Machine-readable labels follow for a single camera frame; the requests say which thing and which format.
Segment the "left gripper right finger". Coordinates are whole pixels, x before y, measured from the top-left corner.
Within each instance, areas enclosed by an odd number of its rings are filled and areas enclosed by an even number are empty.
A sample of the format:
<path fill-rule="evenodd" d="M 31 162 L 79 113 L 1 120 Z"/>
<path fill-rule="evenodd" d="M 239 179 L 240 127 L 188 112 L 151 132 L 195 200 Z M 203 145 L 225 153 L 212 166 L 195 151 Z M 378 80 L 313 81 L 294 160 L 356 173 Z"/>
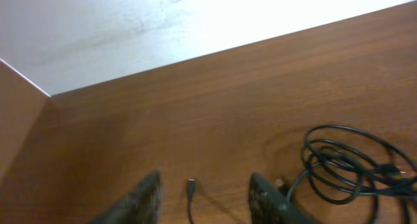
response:
<path fill-rule="evenodd" d="M 318 224 L 260 173 L 250 177 L 248 204 L 253 224 Z"/>

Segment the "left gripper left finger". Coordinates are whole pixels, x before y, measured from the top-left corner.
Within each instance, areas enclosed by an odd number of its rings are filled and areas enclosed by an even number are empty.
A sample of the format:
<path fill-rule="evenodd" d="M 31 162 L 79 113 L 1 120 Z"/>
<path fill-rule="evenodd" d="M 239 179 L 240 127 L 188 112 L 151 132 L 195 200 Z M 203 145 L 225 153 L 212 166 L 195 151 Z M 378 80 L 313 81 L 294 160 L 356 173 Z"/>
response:
<path fill-rule="evenodd" d="M 161 213 L 161 202 L 160 172 L 155 170 L 89 224 L 156 224 Z"/>

